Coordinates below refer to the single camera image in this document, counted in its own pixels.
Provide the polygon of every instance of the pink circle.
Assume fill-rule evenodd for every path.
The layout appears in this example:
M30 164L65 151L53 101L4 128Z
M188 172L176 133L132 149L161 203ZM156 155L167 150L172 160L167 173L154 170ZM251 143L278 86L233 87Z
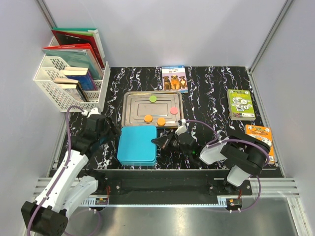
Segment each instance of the pink circle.
M177 107L172 107L171 108L171 114L176 115L178 113L178 108Z

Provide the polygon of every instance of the green circle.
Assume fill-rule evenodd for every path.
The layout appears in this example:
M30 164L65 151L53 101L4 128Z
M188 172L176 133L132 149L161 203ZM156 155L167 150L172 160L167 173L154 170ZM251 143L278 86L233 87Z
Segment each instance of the green circle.
M155 96L150 96L150 97L149 97L149 101L150 101L150 102L156 102L156 101L157 101L157 97L155 97Z

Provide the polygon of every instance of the marble pattern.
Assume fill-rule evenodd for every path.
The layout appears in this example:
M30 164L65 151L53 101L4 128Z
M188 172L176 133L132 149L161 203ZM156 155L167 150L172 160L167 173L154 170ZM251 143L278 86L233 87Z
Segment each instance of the marble pattern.
M184 116L210 124L224 139L231 130L244 131L246 124L263 125L253 96L252 86L245 67L186 67L189 92L183 94ZM228 110L227 90L249 90L255 109L255 121L231 120ZM121 124L123 97L128 91L162 90L160 67L115 67L111 68L111 76L106 95L104 114ZM85 123L85 118L74 113L70 119L71 134L75 135ZM163 135L167 129L159 129ZM213 139L211 130L201 124L189 123L189 132L200 143ZM95 169L147 169L148 167L125 167L117 160L117 142L104 144L95 154L86 168ZM67 148L64 140L61 157ZM153 169L193 169L186 156L179 153L157 150L157 162ZM205 167L207 169L224 169L224 162Z

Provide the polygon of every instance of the perforated basket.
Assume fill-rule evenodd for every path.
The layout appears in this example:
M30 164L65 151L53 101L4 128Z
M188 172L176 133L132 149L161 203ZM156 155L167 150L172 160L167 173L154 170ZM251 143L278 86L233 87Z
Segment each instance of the perforated basket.
M105 66L104 76L102 80L94 80L97 91L85 91L89 102L79 102L70 96L66 91L53 82L56 77L66 76L60 72L66 66L69 66L60 57L45 56L41 67L35 75L34 81L49 97L49 99L58 107L61 112L66 112L68 107L76 105L84 110L90 111L97 107L100 111L104 109L105 97L108 87L108 80L110 76L110 67L108 62ZM72 112L78 112L78 109L71 109Z

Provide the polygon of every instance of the silver tray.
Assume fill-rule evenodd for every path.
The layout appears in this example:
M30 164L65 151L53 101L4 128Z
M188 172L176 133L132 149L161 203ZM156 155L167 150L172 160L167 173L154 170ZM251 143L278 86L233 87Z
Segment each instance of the silver tray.
M150 96L157 101L151 103ZM172 115L170 110L177 107L178 113ZM151 123L144 122L145 115L152 115ZM158 126L158 118L165 118L165 126ZM177 128L176 121L184 118L182 94L177 91L127 92L124 95L122 127L136 125L155 125L157 128Z

